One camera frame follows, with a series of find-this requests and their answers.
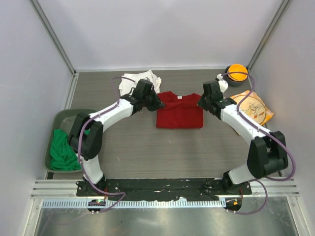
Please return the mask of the grey plastic tray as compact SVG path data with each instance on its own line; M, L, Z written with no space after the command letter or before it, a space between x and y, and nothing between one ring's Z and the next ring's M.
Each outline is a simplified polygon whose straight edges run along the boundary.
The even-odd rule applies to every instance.
M93 109L65 109L65 110L58 112L55 115L53 122L52 122L51 132L50 132L50 136L49 136L48 143L47 143L46 154L44 157L44 167L47 170L47 172L57 173L57 174L63 174L63 173L73 174L73 173L81 172L81 170L57 171L57 170L51 169L50 164L51 164L52 157L50 155L50 148L51 148L52 140L53 140L53 136L54 136L53 132L55 129L61 129L65 133L69 134L69 132L72 128L72 125L74 123L74 120L79 113L90 114L90 113L94 113L94 112L96 112L96 110L93 110Z

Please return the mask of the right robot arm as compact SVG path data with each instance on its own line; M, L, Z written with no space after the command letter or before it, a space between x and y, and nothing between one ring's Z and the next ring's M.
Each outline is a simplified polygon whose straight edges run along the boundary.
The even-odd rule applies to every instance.
M242 112L232 98L224 98L221 82L203 83L203 94L197 105L230 125L249 145L245 164L223 174L222 188L234 194L240 185L260 179L288 167L285 137L280 131L271 132Z

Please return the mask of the orange bowl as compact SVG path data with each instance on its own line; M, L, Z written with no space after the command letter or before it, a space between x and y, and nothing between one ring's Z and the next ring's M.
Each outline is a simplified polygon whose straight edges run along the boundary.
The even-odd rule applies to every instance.
M232 64L228 68L228 77L234 82L243 82L248 78L248 70L241 64Z

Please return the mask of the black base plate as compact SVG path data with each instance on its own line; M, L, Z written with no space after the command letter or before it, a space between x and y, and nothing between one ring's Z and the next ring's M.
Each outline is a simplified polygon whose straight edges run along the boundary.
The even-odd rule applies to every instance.
M125 192L124 201L177 201L181 197L188 201L217 200L219 195L250 195L248 182L224 186L222 179L215 178L151 178L151 179L107 179L100 188L104 192Z

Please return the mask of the green t-shirt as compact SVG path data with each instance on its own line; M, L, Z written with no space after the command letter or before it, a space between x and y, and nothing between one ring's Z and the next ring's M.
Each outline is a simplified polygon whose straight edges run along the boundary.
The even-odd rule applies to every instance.
M81 170L77 153L67 142L68 134L62 129L53 130L53 139L49 149L52 160L50 167L54 171L70 172Z

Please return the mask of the folded white t-shirt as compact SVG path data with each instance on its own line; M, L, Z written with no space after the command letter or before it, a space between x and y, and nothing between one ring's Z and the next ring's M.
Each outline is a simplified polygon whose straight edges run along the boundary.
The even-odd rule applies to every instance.
M145 79L152 82L154 85L155 92L157 94L160 93L160 85L162 79L155 75L152 70L148 70L146 72L138 74L125 73L123 77L125 77L125 79L122 78L122 81L119 85L119 91L121 96L129 93L131 91L131 88L135 88L140 79Z

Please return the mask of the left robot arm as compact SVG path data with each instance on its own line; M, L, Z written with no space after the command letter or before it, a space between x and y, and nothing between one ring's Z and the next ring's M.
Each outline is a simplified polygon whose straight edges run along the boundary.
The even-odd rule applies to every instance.
M76 153L77 162L83 172L83 179L88 183L88 191L94 196L123 195L124 192L105 192L106 177L101 170L98 155L102 147L103 133L120 120L130 117L142 108L156 111L164 107L154 90L151 81L140 79L126 94L117 101L94 113L79 113L68 135L68 145Z

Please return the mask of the embroidered round plate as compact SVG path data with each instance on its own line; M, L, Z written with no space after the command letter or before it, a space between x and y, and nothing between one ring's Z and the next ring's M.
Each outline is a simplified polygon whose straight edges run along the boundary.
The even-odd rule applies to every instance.
M241 103L240 109L260 125L264 123L266 118L266 108L257 98L249 96Z

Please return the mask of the red t-shirt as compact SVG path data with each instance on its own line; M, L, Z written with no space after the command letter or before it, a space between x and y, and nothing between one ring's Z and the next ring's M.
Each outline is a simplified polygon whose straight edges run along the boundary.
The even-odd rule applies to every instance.
M158 94L165 107L157 110L156 127L164 129L199 129L203 127L203 109L196 93L176 95L171 91Z

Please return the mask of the aluminium rail frame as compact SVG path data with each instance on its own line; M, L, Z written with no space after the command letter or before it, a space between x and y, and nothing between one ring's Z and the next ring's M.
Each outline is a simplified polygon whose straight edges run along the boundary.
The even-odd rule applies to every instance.
M31 192L31 199L68 199L77 198L76 190L79 179L37 179ZM269 197L299 197L300 192L293 179L273 181L263 178L261 183L251 182L250 197L263 197L266 187Z

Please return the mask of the orange checkered cloth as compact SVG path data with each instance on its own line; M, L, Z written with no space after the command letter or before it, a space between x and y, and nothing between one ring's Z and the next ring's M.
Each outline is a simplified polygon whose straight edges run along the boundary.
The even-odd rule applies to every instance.
M249 97L241 103L240 109L260 125L264 125L274 115L255 92L252 92Z

